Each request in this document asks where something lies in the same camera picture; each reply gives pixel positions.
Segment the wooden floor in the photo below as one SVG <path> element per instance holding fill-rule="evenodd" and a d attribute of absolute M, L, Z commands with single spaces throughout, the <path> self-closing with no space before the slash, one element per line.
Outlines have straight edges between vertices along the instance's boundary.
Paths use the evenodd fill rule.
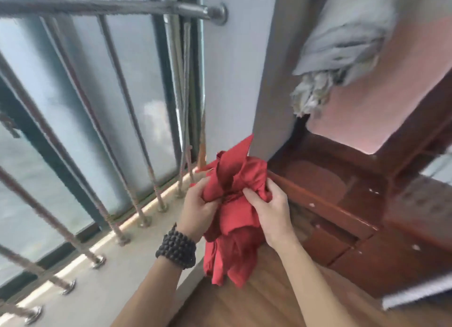
<path fill-rule="evenodd" d="M 308 233 L 297 217 L 297 235 Z M 258 265 L 248 283 L 238 289 L 230 280 L 218 287 L 204 278 L 171 322 L 171 327 L 305 326 L 282 263 L 273 249 L 263 245 Z M 424 300 L 388 312 L 337 273 L 320 268 L 331 289 L 363 327 L 452 326 L 452 295 Z"/>

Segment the crumpled red shirt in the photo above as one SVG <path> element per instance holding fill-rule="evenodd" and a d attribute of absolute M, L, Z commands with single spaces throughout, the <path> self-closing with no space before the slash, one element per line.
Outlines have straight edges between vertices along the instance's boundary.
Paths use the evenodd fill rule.
<path fill-rule="evenodd" d="M 242 193 L 243 188 L 250 188 L 266 202 L 272 197 L 265 187 L 267 162 L 247 156 L 252 140 L 250 135 L 229 151 L 219 152 L 202 169 L 212 169 L 202 199 L 223 198 L 204 234 L 204 272 L 212 277 L 212 284 L 222 285 L 225 274 L 236 286 L 245 284 L 256 266 L 257 248 L 265 241 L 257 212 Z"/>

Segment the finger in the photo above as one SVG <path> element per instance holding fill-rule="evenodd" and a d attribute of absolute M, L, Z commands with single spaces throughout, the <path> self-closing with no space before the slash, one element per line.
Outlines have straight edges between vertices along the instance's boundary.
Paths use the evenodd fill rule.
<path fill-rule="evenodd" d="M 287 197 L 286 193 L 269 177 L 267 177 L 267 188 L 275 197 Z"/>
<path fill-rule="evenodd" d="M 258 210 L 260 207 L 263 207 L 266 204 L 266 202 L 251 189 L 248 188 L 243 189 L 243 195 L 245 195 L 248 202 L 250 202 L 251 205 L 256 208 L 256 210 Z"/>
<path fill-rule="evenodd" d="M 212 202 L 207 202 L 204 205 L 204 209 L 209 213 L 209 214 L 215 214 L 215 212 L 217 211 L 218 207 L 220 206 L 221 203 L 221 198 L 216 199 L 215 201 Z"/>
<path fill-rule="evenodd" d="M 204 191 L 204 188 L 206 187 L 207 183 L 209 183 L 210 177 L 204 177 L 199 182 L 196 183 L 195 186 L 190 188 L 190 195 L 193 195 L 195 197 L 201 197 L 202 192 Z"/>

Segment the person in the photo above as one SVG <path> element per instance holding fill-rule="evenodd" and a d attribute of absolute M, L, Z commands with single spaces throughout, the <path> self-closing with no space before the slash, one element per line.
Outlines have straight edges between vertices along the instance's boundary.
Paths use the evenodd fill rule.
<path fill-rule="evenodd" d="M 201 194 L 209 178 L 191 187 L 176 230 L 196 243 L 212 223 L 220 201 L 205 203 Z M 264 202 L 250 189 L 246 199 L 256 209 L 267 243 L 279 255 L 307 327 L 357 327 L 336 299 L 322 274 L 295 235 L 287 195 L 267 179 L 272 200 Z M 162 327 L 168 319 L 182 268 L 159 256 L 111 327 Z"/>

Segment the bracelet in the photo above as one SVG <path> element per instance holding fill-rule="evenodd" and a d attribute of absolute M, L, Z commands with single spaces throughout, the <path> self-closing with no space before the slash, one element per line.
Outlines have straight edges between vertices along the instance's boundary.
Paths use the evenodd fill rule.
<path fill-rule="evenodd" d="M 163 242 L 155 253 L 155 257 L 164 256 L 182 267 L 189 269 L 195 266 L 196 244 L 186 235 L 176 231 L 176 224 L 163 236 Z"/>

